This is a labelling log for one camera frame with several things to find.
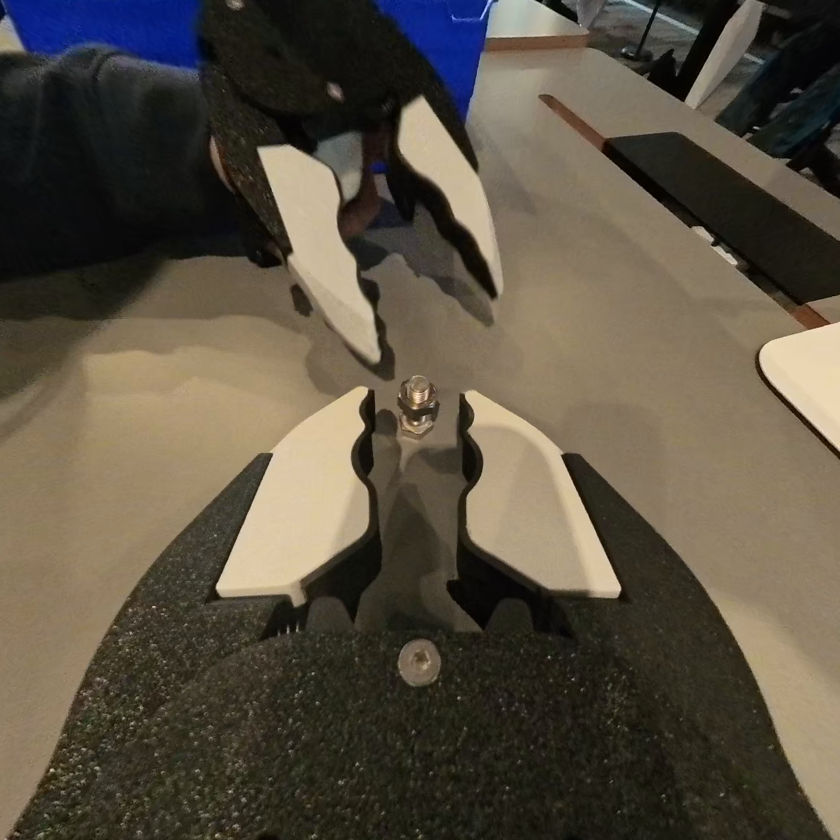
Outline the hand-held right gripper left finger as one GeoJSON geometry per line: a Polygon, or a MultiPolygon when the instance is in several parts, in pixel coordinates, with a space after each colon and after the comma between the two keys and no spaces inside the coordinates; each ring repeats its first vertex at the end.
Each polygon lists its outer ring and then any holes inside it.
{"type": "Polygon", "coordinates": [[[369,440],[374,393],[356,386],[292,428],[269,451],[245,519],[215,584],[220,599],[308,590],[373,523],[369,440]]]}

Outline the blue plastic bin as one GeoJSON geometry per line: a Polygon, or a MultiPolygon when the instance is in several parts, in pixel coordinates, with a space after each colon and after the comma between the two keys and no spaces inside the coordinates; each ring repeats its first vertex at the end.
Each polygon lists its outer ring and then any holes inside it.
{"type": "MultiPolygon", "coordinates": [[[[466,121],[487,38],[491,1],[377,1],[435,68],[466,121]]],[[[197,1],[2,1],[28,51],[117,47],[146,60],[194,68],[197,1]]]]}

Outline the steel hex bolt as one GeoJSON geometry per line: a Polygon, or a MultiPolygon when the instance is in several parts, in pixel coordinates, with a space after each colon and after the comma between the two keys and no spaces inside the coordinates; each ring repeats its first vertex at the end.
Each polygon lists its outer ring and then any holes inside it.
{"type": "MultiPolygon", "coordinates": [[[[428,378],[420,374],[415,374],[409,377],[401,384],[397,395],[397,400],[400,399],[413,404],[431,403],[432,401],[437,401],[439,403],[436,386],[428,380],[428,378]]],[[[432,430],[435,422],[436,421],[433,423],[423,423],[419,425],[411,425],[409,423],[401,422],[400,410],[398,408],[398,423],[402,432],[408,436],[415,438],[425,436],[432,430]]]]}

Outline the black table mat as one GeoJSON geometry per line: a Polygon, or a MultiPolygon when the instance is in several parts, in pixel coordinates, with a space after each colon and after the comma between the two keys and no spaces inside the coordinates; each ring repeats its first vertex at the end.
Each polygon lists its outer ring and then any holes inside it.
{"type": "Polygon", "coordinates": [[[668,199],[800,305],[837,297],[839,243],[811,220],[676,132],[609,139],[605,156],[668,199]]]}

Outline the white chair panel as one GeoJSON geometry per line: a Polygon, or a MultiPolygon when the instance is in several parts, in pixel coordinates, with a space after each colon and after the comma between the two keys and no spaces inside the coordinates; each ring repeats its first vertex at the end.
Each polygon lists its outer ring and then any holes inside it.
{"type": "Polygon", "coordinates": [[[746,56],[766,5],[759,1],[715,3],[694,44],[700,46],[700,64],[688,76],[691,85],[683,98],[688,107],[698,109],[746,56]]]}

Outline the person's left forearm black sleeve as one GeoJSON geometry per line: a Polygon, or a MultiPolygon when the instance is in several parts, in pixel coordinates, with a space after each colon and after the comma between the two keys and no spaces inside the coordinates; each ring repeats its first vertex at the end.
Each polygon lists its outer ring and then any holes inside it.
{"type": "Polygon", "coordinates": [[[237,232],[193,70],[86,45],[1,59],[2,280],[237,232]]]}

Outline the person's left hand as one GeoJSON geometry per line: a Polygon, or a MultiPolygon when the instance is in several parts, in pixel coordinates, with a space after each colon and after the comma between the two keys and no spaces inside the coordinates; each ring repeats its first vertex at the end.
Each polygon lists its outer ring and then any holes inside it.
{"type": "Polygon", "coordinates": [[[383,140],[380,131],[368,132],[363,137],[360,188],[339,215],[339,232],[345,242],[361,236],[381,210],[382,198],[375,180],[375,167],[381,162],[383,144],[386,140],[383,140]]]}

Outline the small light side table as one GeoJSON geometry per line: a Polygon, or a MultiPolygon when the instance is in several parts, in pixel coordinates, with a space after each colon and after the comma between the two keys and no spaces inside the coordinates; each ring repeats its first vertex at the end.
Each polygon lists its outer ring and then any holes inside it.
{"type": "Polygon", "coordinates": [[[484,52],[578,49],[589,32],[537,1],[499,1],[489,12],[484,52]]]}

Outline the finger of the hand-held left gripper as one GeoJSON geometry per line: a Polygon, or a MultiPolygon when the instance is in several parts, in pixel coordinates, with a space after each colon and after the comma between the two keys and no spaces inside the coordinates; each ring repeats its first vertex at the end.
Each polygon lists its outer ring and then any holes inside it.
{"type": "Polygon", "coordinates": [[[375,314],[339,229],[343,195],[333,170],[288,144],[258,148],[290,243],[291,273],[326,323],[368,364],[382,359],[375,314]]]}
{"type": "Polygon", "coordinates": [[[425,96],[399,112],[392,136],[392,194],[421,204],[441,237],[492,300],[504,280],[496,228],[477,169],[425,96]]]}

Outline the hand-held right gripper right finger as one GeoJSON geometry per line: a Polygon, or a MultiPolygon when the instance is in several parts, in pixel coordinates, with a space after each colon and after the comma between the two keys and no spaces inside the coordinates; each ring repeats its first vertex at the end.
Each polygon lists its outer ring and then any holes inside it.
{"type": "Polygon", "coordinates": [[[464,498],[467,549],[541,595],[618,598],[622,586],[564,452],[478,391],[461,397],[465,452],[476,460],[464,498]]]}

